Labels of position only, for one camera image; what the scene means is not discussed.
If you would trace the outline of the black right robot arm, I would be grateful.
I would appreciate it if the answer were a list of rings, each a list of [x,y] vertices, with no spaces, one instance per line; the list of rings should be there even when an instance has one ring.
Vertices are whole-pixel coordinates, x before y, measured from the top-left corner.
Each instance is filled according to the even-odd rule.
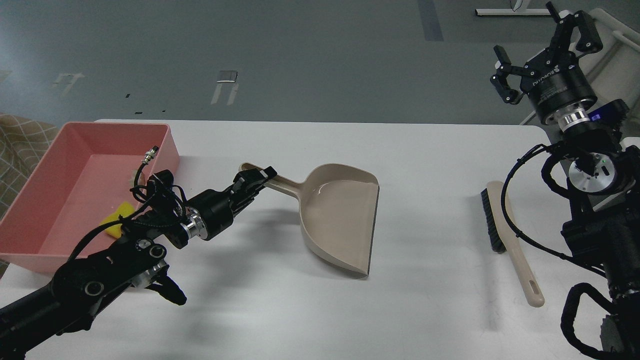
[[[608,296],[582,282],[568,292],[560,318],[566,341],[595,360],[639,358],[639,148],[622,147],[621,125],[630,111],[622,99],[595,107],[598,97],[579,66],[580,58],[602,50],[594,18],[583,10],[544,13],[556,25],[550,44],[523,66],[494,46],[496,71],[490,82],[506,104],[530,100],[543,125],[558,125],[561,139],[533,146],[518,158],[504,181],[481,192],[487,233],[495,253],[507,253],[530,306],[545,299],[521,248],[521,241],[606,278]],[[512,220],[508,186],[516,172],[539,154],[548,157],[541,178],[567,199],[571,218],[561,235],[570,250],[555,251],[523,232]]]

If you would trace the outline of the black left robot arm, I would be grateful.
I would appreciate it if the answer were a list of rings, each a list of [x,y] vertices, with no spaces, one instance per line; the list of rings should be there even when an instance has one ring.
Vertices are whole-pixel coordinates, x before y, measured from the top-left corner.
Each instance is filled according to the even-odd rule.
[[[138,184],[158,152],[157,146],[151,148],[135,172],[130,192],[141,207],[90,230],[46,285],[2,308],[3,360],[23,360],[51,337],[89,330],[98,314],[130,288],[185,305],[185,293],[169,277],[167,248],[156,239],[166,237],[177,249],[190,239],[213,239],[277,175],[270,166],[242,170],[223,191],[207,189],[187,199],[169,170]]]

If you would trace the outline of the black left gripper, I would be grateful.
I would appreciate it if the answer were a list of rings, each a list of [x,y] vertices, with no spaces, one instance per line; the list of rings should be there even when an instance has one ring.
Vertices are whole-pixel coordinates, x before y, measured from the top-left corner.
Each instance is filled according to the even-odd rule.
[[[242,170],[234,177],[233,186],[222,191],[206,189],[190,198],[186,225],[190,237],[208,241],[219,235],[277,175],[271,166]]]

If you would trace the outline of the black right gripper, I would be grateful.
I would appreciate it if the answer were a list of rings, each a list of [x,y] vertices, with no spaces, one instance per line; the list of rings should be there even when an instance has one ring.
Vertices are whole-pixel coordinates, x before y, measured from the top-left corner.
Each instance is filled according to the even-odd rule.
[[[524,66],[512,64],[505,48],[493,47],[497,57],[490,82],[505,104],[518,105],[527,96],[542,125],[557,120],[555,112],[577,106],[589,110],[598,100],[594,89],[579,66],[585,55],[603,50],[594,18],[583,10],[560,14],[554,4],[545,4],[556,23],[550,45],[529,59]],[[521,77],[519,89],[509,85],[509,76]]]

